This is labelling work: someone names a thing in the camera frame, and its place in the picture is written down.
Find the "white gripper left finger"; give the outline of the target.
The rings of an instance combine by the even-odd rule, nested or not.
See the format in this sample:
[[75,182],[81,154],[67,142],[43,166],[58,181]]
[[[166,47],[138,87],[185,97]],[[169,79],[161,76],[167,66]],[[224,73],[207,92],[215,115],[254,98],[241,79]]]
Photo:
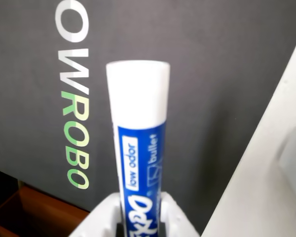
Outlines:
[[99,203],[74,229],[70,237],[115,237],[122,222],[120,194],[112,193]]

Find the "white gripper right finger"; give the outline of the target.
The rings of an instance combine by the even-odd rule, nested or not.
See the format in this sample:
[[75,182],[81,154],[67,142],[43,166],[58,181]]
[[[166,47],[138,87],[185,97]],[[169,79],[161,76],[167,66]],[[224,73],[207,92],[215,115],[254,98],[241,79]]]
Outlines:
[[160,221],[165,224],[167,237],[200,237],[176,201],[167,192],[161,193]]

